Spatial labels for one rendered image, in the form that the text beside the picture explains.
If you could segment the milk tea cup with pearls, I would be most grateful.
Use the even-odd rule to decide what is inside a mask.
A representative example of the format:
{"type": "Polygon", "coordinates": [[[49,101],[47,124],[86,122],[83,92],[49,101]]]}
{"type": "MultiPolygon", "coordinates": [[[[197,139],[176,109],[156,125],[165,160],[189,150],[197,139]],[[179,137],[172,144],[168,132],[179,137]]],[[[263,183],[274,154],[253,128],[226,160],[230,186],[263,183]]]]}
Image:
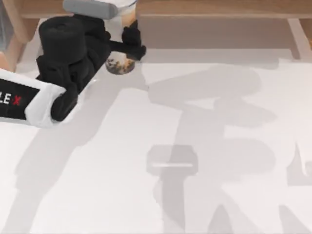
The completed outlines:
{"type": "MultiPolygon", "coordinates": [[[[123,29],[130,26],[136,20],[137,0],[107,0],[118,8],[118,15],[113,19],[105,21],[105,27],[111,34],[111,39],[122,42],[123,29]]],[[[124,75],[131,72],[135,62],[128,59],[124,53],[112,52],[106,63],[108,72],[114,75],[124,75]]]]}

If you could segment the pale grey rounded box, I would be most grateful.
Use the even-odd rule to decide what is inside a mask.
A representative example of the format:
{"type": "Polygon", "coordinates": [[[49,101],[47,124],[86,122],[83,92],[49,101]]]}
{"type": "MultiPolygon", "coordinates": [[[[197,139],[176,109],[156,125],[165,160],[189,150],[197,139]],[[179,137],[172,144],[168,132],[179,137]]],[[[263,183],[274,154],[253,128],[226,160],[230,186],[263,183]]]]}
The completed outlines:
{"type": "Polygon", "coordinates": [[[103,0],[63,0],[63,9],[78,15],[110,20],[118,15],[118,8],[103,0]]]}

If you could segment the wooden shelf unit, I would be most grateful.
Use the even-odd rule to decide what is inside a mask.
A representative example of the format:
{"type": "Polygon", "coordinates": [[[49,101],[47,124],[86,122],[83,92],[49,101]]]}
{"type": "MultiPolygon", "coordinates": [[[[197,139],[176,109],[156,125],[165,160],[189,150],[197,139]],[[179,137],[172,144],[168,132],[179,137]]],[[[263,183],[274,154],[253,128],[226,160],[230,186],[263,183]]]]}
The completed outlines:
{"type": "MultiPolygon", "coordinates": [[[[34,36],[39,19],[68,15],[69,0],[0,0],[0,27],[8,16],[13,27],[10,49],[0,51],[0,68],[14,71],[24,44],[34,36]]],[[[143,16],[226,18],[298,18],[312,48],[312,0],[81,0],[97,9],[109,4],[115,14],[131,4],[143,16]]]]}

